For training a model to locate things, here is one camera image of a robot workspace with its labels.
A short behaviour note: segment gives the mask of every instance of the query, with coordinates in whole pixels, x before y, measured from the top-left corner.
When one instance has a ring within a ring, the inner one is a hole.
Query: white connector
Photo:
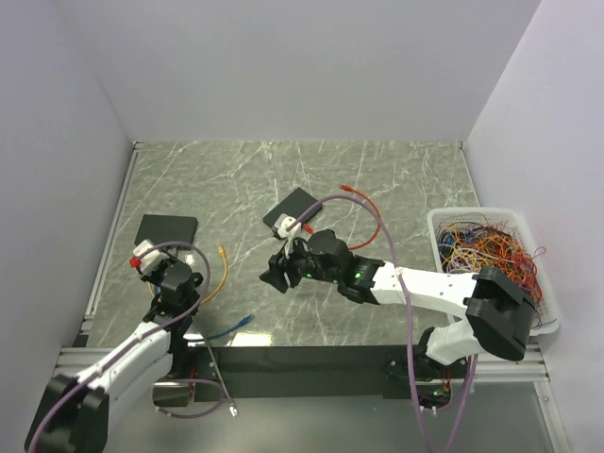
[[[145,239],[136,246],[132,253],[135,257],[139,257],[152,247],[153,243]],[[152,252],[149,252],[141,259],[141,265],[139,266],[141,268],[141,273],[148,276],[155,270],[156,267],[159,266],[162,261],[166,260],[167,258],[168,255],[163,252],[160,252],[159,250],[153,250]]]

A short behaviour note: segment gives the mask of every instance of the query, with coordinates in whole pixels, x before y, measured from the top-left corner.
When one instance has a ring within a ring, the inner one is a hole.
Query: yellow cable
[[[223,271],[223,277],[220,280],[220,283],[218,283],[218,286],[216,287],[216,289],[214,291],[212,291],[208,297],[206,297],[204,300],[201,301],[202,304],[205,304],[209,300],[212,300],[214,298],[214,296],[217,295],[218,292],[223,289],[223,286],[225,286],[225,282],[227,281],[227,275],[228,275],[227,252],[220,244],[218,244],[218,253],[220,253],[220,256],[223,259],[223,265],[225,266],[225,270]],[[153,292],[153,285],[150,282],[147,282],[147,284],[149,287],[149,292],[151,293],[151,295],[153,295],[155,297],[155,293]]]

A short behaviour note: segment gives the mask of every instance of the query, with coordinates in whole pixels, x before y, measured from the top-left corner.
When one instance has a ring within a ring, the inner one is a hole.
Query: marble tabletop
[[[380,208],[401,265],[433,271],[428,212],[478,205],[459,143],[170,142],[144,143],[135,152],[88,347],[119,344],[149,308],[146,285],[128,265],[145,213],[198,219],[194,242],[210,260],[211,289],[223,272],[218,243],[225,248],[225,288],[201,307],[194,323],[211,335],[248,314],[255,317],[217,345],[374,345],[405,343],[405,307],[359,305],[340,296],[335,285],[316,281],[303,280],[286,294],[262,283],[259,275],[280,248],[262,217],[295,187],[320,198],[349,184]],[[343,200],[326,203],[310,224],[332,228],[350,244],[375,229],[368,213]],[[383,235],[361,253],[391,260]],[[199,261],[194,257],[192,267],[202,271]],[[445,324],[441,313],[414,309],[417,339],[427,327]]]

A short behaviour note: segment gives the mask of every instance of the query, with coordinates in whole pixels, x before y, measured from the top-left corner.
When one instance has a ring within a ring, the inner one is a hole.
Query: red wire
[[[347,192],[352,192],[355,193],[356,195],[364,198],[365,200],[367,200],[367,202],[371,205],[371,207],[374,209],[374,211],[377,214],[377,217],[381,218],[381,214],[379,213],[379,209],[376,206],[376,204],[371,201],[371,198],[369,198],[369,196],[365,195],[363,192],[358,191],[356,189],[353,189],[352,187],[346,185],[346,184],[342,184],[340,186],[340,189],[342,189],[343,191],[347,191]],[[376,230],[374,231],[374,234],[371,235],[371,238],[369,238],[367,241],[365,241],[364,243],[360,243],[359,245],[353,245],[352,247],[348,247],[350,250],[357,250],[359,248],[365,247],[367,244],[371,243],[376,236],[379,234],[379,225],[376,226]]]

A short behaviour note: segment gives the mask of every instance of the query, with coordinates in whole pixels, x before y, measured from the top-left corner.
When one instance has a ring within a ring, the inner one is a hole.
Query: white plastic bin
[[[535,252],[537,247],[532,240],[527,224],[520,215],[511,210],[498,208],[442,208],[431,210],[428,214],[428,231],[432,242],[434,262],[439,272],[443,271],[443,266],[438,253],[436,236],[438,227],[448,227],[456,222],[484,223],[485,217],[490,224],[505,222],[507,226],[505,232],[513,236],[527,253],[532,255]],[[542,326],[539,329],[532,329],[530,331],[531,336],[555,332],[560,326],[558,304],[552,293],[549,279],[545,274],[543,259],[541,256],[536,257],[534,262],[537,265],[537,282],[543,293],[543,299],[538,309],[541,314]],[[449,317],[449,322],[454,322],[454,319]]]

